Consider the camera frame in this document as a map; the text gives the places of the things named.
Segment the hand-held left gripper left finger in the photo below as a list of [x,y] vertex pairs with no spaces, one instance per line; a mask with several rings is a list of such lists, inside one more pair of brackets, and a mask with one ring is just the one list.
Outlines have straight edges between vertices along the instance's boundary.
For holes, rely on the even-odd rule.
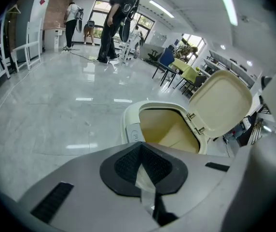
[[141,142],[125,144],[125,148],[106,158],[99,169],[103,183],[117,195],[141,197],[141,189],[136,186]]

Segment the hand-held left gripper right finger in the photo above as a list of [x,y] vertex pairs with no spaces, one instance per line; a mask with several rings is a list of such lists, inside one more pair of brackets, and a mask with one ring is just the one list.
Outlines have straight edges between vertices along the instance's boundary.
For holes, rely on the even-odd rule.
[[147,188],[141,189],[140,201],[159,226],[165,226],[178,219],[168,212],[163,196],[179,191],[188,176],[185,163],[158,148],[142,143],[140,149],[141,177]]

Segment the beige waste bin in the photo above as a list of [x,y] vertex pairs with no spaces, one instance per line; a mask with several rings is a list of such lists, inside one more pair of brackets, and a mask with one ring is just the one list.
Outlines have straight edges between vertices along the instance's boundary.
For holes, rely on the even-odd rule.
[[166,101],[139,101],[121,118],[124,142],[147,143],[183,161],[188,174],[207,153],[209,139],[223,136],[247,115],[252,95],[228,71],[218,71],[191,96],[187,107]]

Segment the dark grey dining chair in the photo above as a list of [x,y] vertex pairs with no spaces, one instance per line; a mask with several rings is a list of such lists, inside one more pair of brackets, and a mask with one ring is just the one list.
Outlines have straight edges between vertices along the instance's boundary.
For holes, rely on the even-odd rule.
[[183,85],[185,86],[185,88],[182,94],[187,92],[187,95],[192,96],[202,86],[202,84],[206,81],[206,79],[207,77],[205,75],[196,76],[194,81],[186,79],[185,84]]

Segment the yellow-green table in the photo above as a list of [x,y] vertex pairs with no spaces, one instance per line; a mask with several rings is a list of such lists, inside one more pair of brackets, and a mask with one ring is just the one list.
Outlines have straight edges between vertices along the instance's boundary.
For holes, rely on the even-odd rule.
[[195,68],[178,58],[176,58],[175,61],[172,63],[172,68],[178,70],[180,75],[180,81],[174,88],[176,88],[182,82],[184,82],[184,85],[187,83],[193,84],[196,80],[196,77],[199,76],[199,73]]

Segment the blue chair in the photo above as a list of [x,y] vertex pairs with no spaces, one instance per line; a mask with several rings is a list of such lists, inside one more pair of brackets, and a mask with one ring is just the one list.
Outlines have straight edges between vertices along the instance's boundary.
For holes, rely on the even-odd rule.
[[163,53],[161,54],[161,56],[158,58],[158,61],[155,63],[156,66],[156,70],[152,76],[152,78],[155,77],[155,74],[157,73],[157,71],[159,69],[164,70],[164,75],[161,79],[161,84],[160,86],[163,85],[163,82],[165,81],[168,73],[172,73],[173,77],[169,83],[169,86],[171,85],[171,83],[173,82],[174,78],[176,77],[176,75],[178,74],[175,70],[173,70],[172,68],[170,68],[170,65],[175,61],[174,59],[174,55],[172,50],[170,50],[169,48],[165,48]]

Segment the black office chair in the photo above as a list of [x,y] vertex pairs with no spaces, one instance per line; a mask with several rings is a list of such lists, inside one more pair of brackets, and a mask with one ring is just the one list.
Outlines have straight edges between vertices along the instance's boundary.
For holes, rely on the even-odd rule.
[[154,63],[154,62],[157,62],[158,60],[158,52],[154,49],[152,49],[152,52],[151,53],[148,53],[148,62],[151,62],[151,63]]

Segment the row of white partition desks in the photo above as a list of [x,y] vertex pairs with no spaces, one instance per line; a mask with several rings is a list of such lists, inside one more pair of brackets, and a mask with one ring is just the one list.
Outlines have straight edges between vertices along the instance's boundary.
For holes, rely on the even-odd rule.
[[256,79],[248,71],[245,71],[240,65],[234,61],[227,59],[217,52],[209,51],[210,56],[204,58],[205,65],[214,72],[219,70],[227,70],[237,76],[249,89],[253,87]]

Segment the black framed window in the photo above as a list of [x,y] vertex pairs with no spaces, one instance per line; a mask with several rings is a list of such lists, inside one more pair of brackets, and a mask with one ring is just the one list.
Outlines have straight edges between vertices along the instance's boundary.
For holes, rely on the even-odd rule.
[[[104,28],[104,22],[110,11],[111,6],[108,2],[96,0],[89,19],[95,22],[94,37],[101,38]],[[146,40],[155,22],[147,16],[135,13],[133,20],[130,22],[130,32],[133,33],[138,28],[141,32],[143,40]]]
[[183,34],[182,39],[179,42],[179,46],[186,46],[186,47],[196,47],[197,52],[194,53],[189,53],[187,55],[188,58],[191,58],[195,60],[200,52],[203,50],[205,47],[206,43],[204,39],[200,36],[192,35],[192,34]]

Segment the white locker cabinet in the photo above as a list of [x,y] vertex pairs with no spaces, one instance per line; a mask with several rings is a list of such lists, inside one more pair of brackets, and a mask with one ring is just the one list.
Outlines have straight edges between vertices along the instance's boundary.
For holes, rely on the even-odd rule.
[[167,40],[167,35],[166,34],[162,34],[161,32],[155,30],[153,32],[153,35],[150,39],[149,44],[150,45],[155,45],[155,46],[158,46],[158,47],[162,47],[166,40]]

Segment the white desk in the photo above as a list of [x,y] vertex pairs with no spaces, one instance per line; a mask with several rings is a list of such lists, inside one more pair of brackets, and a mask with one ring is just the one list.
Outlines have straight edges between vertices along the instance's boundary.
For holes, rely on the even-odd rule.
[[66,46],[65,28],[46,29],[43,42],[45,50],[62,50]]

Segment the white wooden chair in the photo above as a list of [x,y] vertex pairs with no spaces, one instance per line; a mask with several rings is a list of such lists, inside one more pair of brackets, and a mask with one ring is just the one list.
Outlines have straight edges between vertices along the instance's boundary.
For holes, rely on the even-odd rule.
[[[13,58],[16,71],[19,72],[19,70],[26,66],[28,71],[30,71],[31,66],[41,62],[41,43],[42,43],[42,18],[40,18],[37,21],[29,21],[27,22],[27,29],[26,29],[26,43],[14,48],[11,51],[11,56]],[[37,50],[37,58],[34,60],[31,60],[31,53],[30,49],[32,47],[36,47]],[[25,56],[25,62],[18,65],[17,62],[17,52],[24,51]]]

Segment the ceiling strip light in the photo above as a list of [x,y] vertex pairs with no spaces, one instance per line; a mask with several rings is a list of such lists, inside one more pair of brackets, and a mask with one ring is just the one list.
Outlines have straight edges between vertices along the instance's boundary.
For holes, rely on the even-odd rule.
[[153,6],[155,6],[156,8],[158,8],[159,10],[161,10],[168,17],[174,18],[174,16],[173,16],[172,13],[170,13],[167,9],[165,9],[163,6],[161,6],[160,4],[156,3],[155,1],[150,0],[149,3],[152,4]]
[[226,12],[228,14],[228,18],[230,23],[233,26],[238,26],[238,19],[237,19],[237,14],[235,10],[235,5],[233,0],[222,0],[226,9]]

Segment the white refrigerator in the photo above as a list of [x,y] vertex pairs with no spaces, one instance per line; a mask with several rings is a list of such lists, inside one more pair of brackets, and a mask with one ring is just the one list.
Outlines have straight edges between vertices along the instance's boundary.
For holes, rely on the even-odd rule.
[[40,40],[39,45],[28,48],[30,60],[42,52],[42,30],[49,0],[22,0],[18,4],[20,14],[16,18],[15,46]]

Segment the wooden coat rack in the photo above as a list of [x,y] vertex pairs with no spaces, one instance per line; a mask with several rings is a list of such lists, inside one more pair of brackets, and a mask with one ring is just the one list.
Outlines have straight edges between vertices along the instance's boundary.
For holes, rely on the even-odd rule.
[[2,54],[2,61],[4,67],[7,67],[9,74],[12,74],[16,72],[16,68],[11,56],[11,51],[10,51],[10,43],[9,43],[9,36],[8,36],[8,28],[10,24],[10,18],[11,15],[13,14],[20,14],[20,10],[18,9],[17,4],[7,6],[3,16],[2,16],[2,21],[1,21],[1,54]]

